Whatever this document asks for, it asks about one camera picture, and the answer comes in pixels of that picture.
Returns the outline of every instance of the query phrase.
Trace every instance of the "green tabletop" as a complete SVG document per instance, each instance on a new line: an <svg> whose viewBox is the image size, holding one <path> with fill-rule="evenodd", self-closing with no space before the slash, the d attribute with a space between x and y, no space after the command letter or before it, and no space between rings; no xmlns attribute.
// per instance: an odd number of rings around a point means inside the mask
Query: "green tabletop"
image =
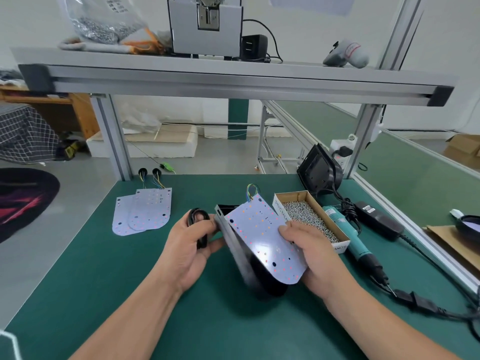
<svg viewBox="0 0 480 360"><path fill-rule="evenodd" d="M325 145L355 132L356 120L322 102L277 101L300 125ZM449 212L480 215L480 175L458 167L382 133L360 155L368 171L357 172L417 225L451 225Z"/></svg>
<svg viewBox="0 0 480 360"><path fill-rule="evenodd" d="M168 232L193 207L241 204L248 183L272 202L274 193L301 190L296 175L168 175L172 214L163 228L132 236L111 230L115 200L135 193L139 181L118 182L7 327L17 335L23 358L68 358L132 293L158 259ZM355 181L340 193L374 204ZM332 198L323 204L334 204ZM393 287L415 290L441 307L463 312L464 299L422 257L402 243L364 228L364 243L385 266ZM480 346L463 323L410 313L371 285L342 259L359 283L385 306L465 360ZM364 359L357 345L303 284L284 297L259 302L243 284L228 248L207 263L198 282L180 299L153 359Z"/></svg>

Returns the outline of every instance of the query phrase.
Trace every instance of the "plastic bag of screws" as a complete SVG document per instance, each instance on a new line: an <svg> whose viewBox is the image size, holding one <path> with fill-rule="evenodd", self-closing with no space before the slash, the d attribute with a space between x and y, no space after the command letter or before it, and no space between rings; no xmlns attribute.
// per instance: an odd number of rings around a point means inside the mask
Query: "plastic bag of screws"
<svg viewBox="0 0 480 360"><path fill-rule="evenodd" d="M147 27L129 0L58 0L58 3L83 41L118 44Z"/></svg>
<svg viewBox="0 0 480 360"><path fill-rule="evenodd" d="M327 229L325 222L318 217L317 213L306 201L285 202L283 206L293 221L302 222L319 229L332 243L339 242L335 234Z"/></svg>

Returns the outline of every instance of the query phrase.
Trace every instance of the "plaid fabric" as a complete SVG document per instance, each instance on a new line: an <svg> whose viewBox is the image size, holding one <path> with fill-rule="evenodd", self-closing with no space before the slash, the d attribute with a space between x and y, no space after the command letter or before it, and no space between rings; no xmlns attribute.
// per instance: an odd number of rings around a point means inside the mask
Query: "plaid fabric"
<svg viewBox="0 0 480 360"><path fill-rule="evenodd" d="M59 139L35 108L0 103L0 159L31 164L55 158Z"/></svg>

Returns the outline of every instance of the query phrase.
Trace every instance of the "paper on wall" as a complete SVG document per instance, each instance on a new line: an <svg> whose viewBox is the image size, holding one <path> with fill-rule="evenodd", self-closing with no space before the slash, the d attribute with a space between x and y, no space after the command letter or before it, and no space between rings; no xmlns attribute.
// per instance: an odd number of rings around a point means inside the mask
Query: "paper on wall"
<svg viewBox="0 0 480 360"><path fill-rule="evenodd" d="M328 15L347 16L355 0L268 0L269 4L285 9L314 10Z"/></svg>

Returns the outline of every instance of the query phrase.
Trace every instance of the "teal electric screwdriver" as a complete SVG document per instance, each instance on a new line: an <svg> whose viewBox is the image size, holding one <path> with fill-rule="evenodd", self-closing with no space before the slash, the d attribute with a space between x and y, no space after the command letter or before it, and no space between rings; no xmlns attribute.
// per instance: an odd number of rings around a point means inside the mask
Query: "teal electric screwdriver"
<svg viewBox="0 0 480 360"><path fill-rule="evenodd" d="M343 233L350 239L348 245L348 251L354 256L355 260L362 267L362 269L372 276L377 283L389 286L387 274L384 272L383 266L378 259L372 254L369 249L359 239L358 232L347 221L344 215L342 215L334 206L324 206L323 210L332 219L332 221L339 227Z"/></svg>

